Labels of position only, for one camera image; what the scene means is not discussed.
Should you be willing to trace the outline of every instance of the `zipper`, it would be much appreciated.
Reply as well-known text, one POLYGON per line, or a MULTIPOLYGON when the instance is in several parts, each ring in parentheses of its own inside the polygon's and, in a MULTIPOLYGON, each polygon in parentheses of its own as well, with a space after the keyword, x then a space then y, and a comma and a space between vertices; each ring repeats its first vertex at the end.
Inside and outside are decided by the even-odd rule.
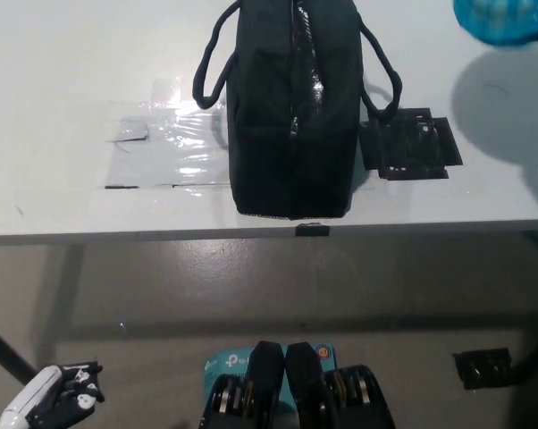
POLYGON ((297 53, 297 38, 295 28, 295 3, 297 0, 290 0, 290 139, 296 139, 298 134, 298 117, 295 116, 295 86, 296 82, 293 80, 295 74, 295 54, 297 53))

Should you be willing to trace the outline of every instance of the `blue object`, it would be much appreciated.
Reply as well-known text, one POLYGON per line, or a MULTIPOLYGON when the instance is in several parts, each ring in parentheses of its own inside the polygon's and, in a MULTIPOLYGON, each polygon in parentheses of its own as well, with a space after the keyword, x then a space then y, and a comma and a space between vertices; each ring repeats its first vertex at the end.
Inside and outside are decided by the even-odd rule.
MULTIPOLYGON (((336 362, 334 357, 334 348, 332 344, 321 343, 311 344, 316 351, 316 354, 321 359, 321 367, 323 371, 331 371, 336 369, 336 362)), ((245 376, 248 370, 249 355, 253 349, 230 349, 222 350, 215 355, 211 356, 204 363, 204 400, 207 403, 209 394, 214 387, 214 382, 220 374, 234 374, 245 376)), ((283 346, 283 354, 287 353, 287 346, 283 346)), ((281 394, 279 395, 279 412, 288 413, 297 410, 293 395, 290 393, 289 382, 287 381, 287 375, 283 375, 283 384, 281 387, 281 394)))
POLYGON ((454 0, 459 25, 489 45, 538 40, 538 0, 454 0))

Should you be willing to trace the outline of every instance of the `white table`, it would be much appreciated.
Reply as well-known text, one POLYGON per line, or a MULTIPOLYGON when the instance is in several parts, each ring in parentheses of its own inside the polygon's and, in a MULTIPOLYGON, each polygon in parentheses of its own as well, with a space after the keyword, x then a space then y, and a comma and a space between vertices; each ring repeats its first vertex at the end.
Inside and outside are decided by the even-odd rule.
MULTIPOLYGON (((227 186, 104 189, 110 102, 148 100, 194 71, 228 2, 0 2, 0 244, 293 236, 300 223, 236 212, 227 186)), ((376 172, 331 235, 422 229, 538 230, 538 47, 497 53, 457 25, 452 2, 357 0, 404 82, 402 105, 450 119, 464 165, 441 181, 376 172)), ((210 65, 217 78, 233 17, 210 65)), ((390 89, 365 45, 367 81, 390 89)))

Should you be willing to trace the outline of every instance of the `blue box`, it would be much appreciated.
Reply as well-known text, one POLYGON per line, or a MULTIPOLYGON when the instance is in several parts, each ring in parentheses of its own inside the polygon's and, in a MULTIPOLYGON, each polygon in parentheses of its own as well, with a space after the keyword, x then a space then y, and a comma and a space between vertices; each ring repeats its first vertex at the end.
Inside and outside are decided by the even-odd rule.
MULTIPOLYGON (((311 344, 316 354, 321 358, 323 371, 336 369, 334 347, 329 343, 311 344)), ((232 374, 245 377, 248 370, 249 356, 253 349, 228 349, 215 353, 204 363, 204 402, 207 403, 209 394, 215 380, 221 374, 232 374)), ((283 346, 283 354, 287 353, 287 346, 283 346)), ((290 393, 287 375, 283 376, 281 395, 279 396, 279 413, 297 412, 295 401, 290 393)))

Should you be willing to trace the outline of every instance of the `black bag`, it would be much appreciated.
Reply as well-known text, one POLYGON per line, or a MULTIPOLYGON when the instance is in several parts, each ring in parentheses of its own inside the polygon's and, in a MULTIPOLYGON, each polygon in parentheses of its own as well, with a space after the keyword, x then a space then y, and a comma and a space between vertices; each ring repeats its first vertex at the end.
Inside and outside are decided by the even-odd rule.
POLYGON ((385 121, 402 82, 352 0, 238 0, 214 26, 193 83, 202 109, 227 82, 230 182, 240 213, 342 217, 351 196, 360 98, 385 121), (223 23, 240 9, 236 48, 210 97, 207 66, 223 23), (374 107, 363 82, 363 33, 388 72, 393 100, 374 107))

